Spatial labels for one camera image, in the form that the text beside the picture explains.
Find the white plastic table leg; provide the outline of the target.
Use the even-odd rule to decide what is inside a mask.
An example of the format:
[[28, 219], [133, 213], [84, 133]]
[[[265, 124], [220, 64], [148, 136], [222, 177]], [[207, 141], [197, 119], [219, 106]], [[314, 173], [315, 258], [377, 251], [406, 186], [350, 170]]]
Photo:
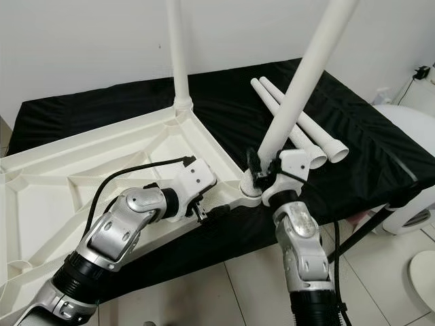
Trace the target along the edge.
[[[296, 68], [285, 99], [274, 115], [263, 142], [258, 148], [260, 168], [267, 168], [283, 151], [290, 130], [311, 97], [317, 82], [324, 73], [326, 63], [338, 46], [360, 0], [330, 0], [304, 56]], [[262, 199], [263, 192], [254, 189], [249, 170], [240, 184], [243, 195]]]
[[[265, 84], [270, 87], [276, 87], [271, 81], [269, 81], [266, 77], [263, 77], [264, 80], [262, 84]], [[280, 91], [279, 89], [270, 89], [273, 96], [277, 98], [277, 102], [280, 104], [285, 99], [285, 93]], [[311, 139], [317, 146], [320, 146], [323, 149], [323, 152], [327, 155], [327, 161], [336, 164], [340, 162], [344, 158], [346, 158], [350, 149], [340, 140], [335, 139], [333, 136], [330, 136], [328, 132], [324, 130], [310, 115], [307, 115], [304, 111], [300, 114], [298, 121], [296, 121], [296, 125], [304, 131], [305, 134]]]
[[[274, 97], [273, 93], [270, 91], [270, 89], [276, 89], [276, 87], [270, 87], [262, 84], [263, 80], [263, 77], [259, 79], [251, 79], [249, 83], [257, 92], [258, 96], [260, 96], [264, 105], [267, 106], [267, 109], [269, 109], [271, 114], [276, 115], [277, 111], [279, 110], [279, 102], [277, 102], [277, 98]], [[321, 149], [320, 146], [317, 146], [316, 143], [309, 139], [307, 134], [305, 134], [304, 131], [298, 127], [298, 125], [294, 125], [290, 130], [288, 139], [296, 149], [304, 150], [305, 154], [308, 155], [308, 158], [310, 159], [311, 170], [316, 170], [316, 168], [319, 168], [326, 163], [326, 153], [323, 152], [323, 149]]]
[[186, 53], [184, 53], [184, 32], [180, 0], [166, 0], [167, 21], [170, 35], [172, 81], [174, 89], [173, 108], [177, 113], [193, 107], [188, 84]]

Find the white plastic table top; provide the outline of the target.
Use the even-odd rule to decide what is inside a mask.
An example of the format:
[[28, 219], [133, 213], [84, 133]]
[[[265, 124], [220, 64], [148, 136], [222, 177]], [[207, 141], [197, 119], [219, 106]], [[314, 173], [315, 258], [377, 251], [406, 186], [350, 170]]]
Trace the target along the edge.
[[16, 316], [59, 269], [84, 233], [91, 199], [113, 172], [157, 162], [158, 167], [115, 178], [100, 197], [97, 214], [122, 190], [169, 184], [182, 164], [196, 156], [217, 178], [220, 205], [241, 204], [243, 171], [192, 112], [161, 109], [68, 139], [6, 156], [0, 161], [2, 326]]

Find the white round flat floor disc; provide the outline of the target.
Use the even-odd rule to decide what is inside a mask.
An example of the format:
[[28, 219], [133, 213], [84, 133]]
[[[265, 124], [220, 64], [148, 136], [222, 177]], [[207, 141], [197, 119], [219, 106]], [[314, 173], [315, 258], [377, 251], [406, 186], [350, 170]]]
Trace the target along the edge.
[[413, 255], [409, 263], [409, 277], [417, 295], [435, 310], [435, 251]]

